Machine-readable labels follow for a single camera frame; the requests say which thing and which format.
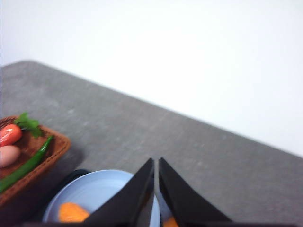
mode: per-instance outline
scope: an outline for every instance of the green chili pepper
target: green chili pepper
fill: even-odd
[[[0,181],[0,193],[7,190],[11,185],[13,185],[15,182],[17,182],[19,179],[24,177],[26,174],[28,174],[30,171],[32,171],[40,162],[42,161],[42,158],[44,154],[47,151],[47,148],[53,139],[53,136],[50,136],[47,138],[46,142],[42,145],[42,147],[35,153],[34,156],[32,156],[25,164],[20,166],[17,170],[15,170],[10,175],[4,177]]]

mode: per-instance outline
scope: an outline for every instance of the green herb leaves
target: green herb leaves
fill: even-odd
[[[16,120],[14,120],[14,124],[19,126],[21,129],[29,130],[35,138],[42,136],[42,131],[38,127],[39,121],[29,119],[27,117],[27,112],[22,113]]]

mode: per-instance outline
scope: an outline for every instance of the brown woven tray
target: brown woven tray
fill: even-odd
[[[8,124],[13,123],[13,121],[17,117],[18,116],[10,116],[1,119],[0,129],[2,129]],[[54,135],[54,139],[52,140],[41,164],[38,165],[34,170],[29,172],[26,176],[21,178],[19,181],[17,181],[6,191],[0,194],[0,207],[6,204],[12,198],[16,197],[20,192],[25,190],[33,182],[37,181],[44,173],[47,172],[47,170],[49,170],[56,163],[56,161],[58,161],[58,159],[71,146],[71,142],[66,136],[42,125],[40,125],[39,127],[43,132],[43,136],[37,139],[31,136],[30,132],[28,131],[22,132],[22,138],[14,144],[20,148],[22,153],[16,162],[9,165],[8,167],[0,169],[0,179],[11,174],[13,171],[23,165],[27,160],[29,160],[41,148],[48,136]]]

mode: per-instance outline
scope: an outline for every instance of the blue plate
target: blue plate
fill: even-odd
[[[65,202],[77,203],[89,213],[94,212],[120,191],[132,177],[133,174],[121,170],[100,170],[79,177],[52,199],[44,213],[43,222],[59,222],[59,207]],[[159,226],[159,203],[154,197],[150,227]]]

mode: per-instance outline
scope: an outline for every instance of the gray tabletop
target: gray tabletop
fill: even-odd
[[[1,68],[1,118],[23,111],[72,146],[43,180],[0,210],[2,224],[23,221],[74,169],[135,173],[149,157],[164,157],[234,221],[303,226],[299,157],[32,61]]]

